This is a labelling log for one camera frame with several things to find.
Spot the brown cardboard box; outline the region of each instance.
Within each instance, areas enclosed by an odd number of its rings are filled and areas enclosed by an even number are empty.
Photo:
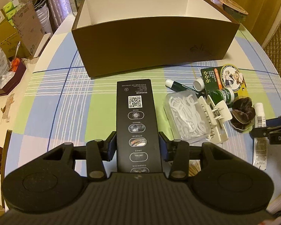
[[[83,0],[72,27],[90,77],[219,60],[239,24],[209,0]]]
[[[14,16],[14,28],[6,19],[0,23],[0,47],[8,58],[18,51],[20,58],[30,58],[37,50],[44,32],[31,2],[23,6]]]

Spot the black clamp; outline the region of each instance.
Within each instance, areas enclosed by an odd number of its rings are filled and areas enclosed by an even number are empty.
[[[253,128],[251,136],[266,137],[271,145],[281,145],[281,116],[266,120],[266,127]]]

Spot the orange object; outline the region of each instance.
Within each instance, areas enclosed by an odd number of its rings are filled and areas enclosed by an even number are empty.
[[[215,77],[216,77],[216,82],[218,84],[218,88],[222,89],[222,84],[220,83],[220,76],[219,76],[218,71],[217,71],[216,68],[214,69],[214,74],[215,74]]]
[[[14,60],[12,60],[11,62],[11,70],[12,71],[17,71],[17,68],[18,68],[18,65],[20,64],[20,59],[19,58],[16,58]]]

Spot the white tube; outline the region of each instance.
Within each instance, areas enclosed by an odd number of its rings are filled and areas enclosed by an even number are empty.
[[[265,114],[262,103],[256,103],[253,106],[255,108],[254,127],[261,128],[266,127]],[[268,158],[268,139],[267,138],[254,138],[254,150],[253,150],[253,166],[260,170],[266,169],[266,163]]]

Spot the blue and green checkered tablecloth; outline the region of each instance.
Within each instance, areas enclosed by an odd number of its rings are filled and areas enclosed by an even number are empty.
[[[35,71],[17,113],[7,154],[5,175],[53,149],[63,142],[85,145],[93,139],[105,139],[116,130],[117,81],[151,79],[158,130],[169,139],[171,129],[163,109],[163,100],[171,90],[166,79],[192,86],[200,69],[234,64],[243,73],[253,103],[262,102],[266,118],[281,115],[281,78],[251,34],[241,26],[225,58],[183,66],[164,66],[99,79],[88,77],[71,32],[64,37],[48,67]],[[229,140],[222,147],[252,163],[253,141],[226,123]],[[107,172],[116,171],[116,156],[105,163]],[[77,161],[75,170],[86,176],[85,161]],[[281,208],[281,146],[268,147],[266,172],[275,184],[269,211]]]

